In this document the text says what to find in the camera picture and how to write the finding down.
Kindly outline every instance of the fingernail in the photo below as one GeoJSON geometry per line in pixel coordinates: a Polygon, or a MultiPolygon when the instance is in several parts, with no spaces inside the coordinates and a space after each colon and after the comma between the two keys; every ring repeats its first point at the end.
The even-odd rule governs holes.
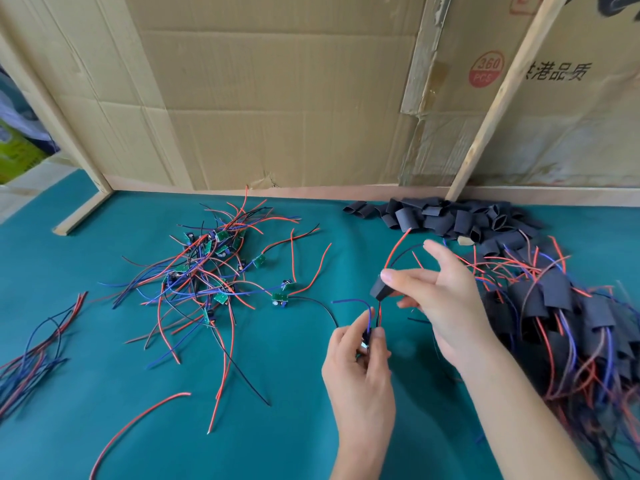
{"type": "Polygon", "coordinates": [[[375,327],[372,331],[371,331],[371,336],[372,338],[375,339],[384,339],[385,338],[385,329],[382,327],[375,327]]]}
{"type": "Polygon", "coordinates": [[[380,271],[380,278],[382,278],[382,281],[384,281],[385,283],[391,281],[393,275],[393,270],[391,269],[383,269],[382,271],[380,271]]]}

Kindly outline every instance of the right hand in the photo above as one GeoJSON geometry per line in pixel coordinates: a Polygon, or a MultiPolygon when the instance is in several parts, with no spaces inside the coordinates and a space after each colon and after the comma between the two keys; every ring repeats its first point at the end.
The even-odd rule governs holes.
{"type": "Polygon", "coordinates": [[[436,258],[440,272],[383,269],[380,277],[404,295],[398,307],[416,307],[429,318],[442,355],[458,367],[461,357],[470,349],[494,345],[497,338],[489,325],[473,274],[443,245],[427,239],[423,247],[436,258]]]}

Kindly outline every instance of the red circular logo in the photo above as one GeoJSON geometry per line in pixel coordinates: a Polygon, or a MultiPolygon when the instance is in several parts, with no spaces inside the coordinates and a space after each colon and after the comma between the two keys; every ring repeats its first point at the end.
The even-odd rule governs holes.
{"type": "Polygon", "coordinates": [[[498,79],[504,69],[504,55],[498,50],[490,50],[477,58],[469,71],[469,84],[475,88],[485,88],[498,79]]]}

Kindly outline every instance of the forearm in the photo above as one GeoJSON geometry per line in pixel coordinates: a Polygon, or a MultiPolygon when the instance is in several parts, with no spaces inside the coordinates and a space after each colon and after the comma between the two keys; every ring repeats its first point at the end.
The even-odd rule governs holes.
{"type": "Polygon", "coordinates": [[[468,351],[459,369],[505,480],[596,479],[497,339],[468,351]]]}
{"type": "Polygon", "coordinates": [[[377,480],[382,471],[385,453],[357,445],[340,445],[333,465],[331,480],[377,480]]]}

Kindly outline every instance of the cardboard box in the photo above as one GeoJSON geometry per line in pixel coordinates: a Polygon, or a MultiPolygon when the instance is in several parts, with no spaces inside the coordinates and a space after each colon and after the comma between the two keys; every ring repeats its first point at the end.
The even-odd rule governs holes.
{"type": "Polygon", "coordinates": [[[0,23],[116,189],[393,184],[424,1],[0,0],[0,23]]]}
{"type": "MultiPolygon", "coordinates": [[[[402,184],[451,184],[541,1],[451,0],[425,90],[405,94],[402,184]]],[[[470,184],[640,186],[639,49],[640,0],[568,0],[470,184]]]]}

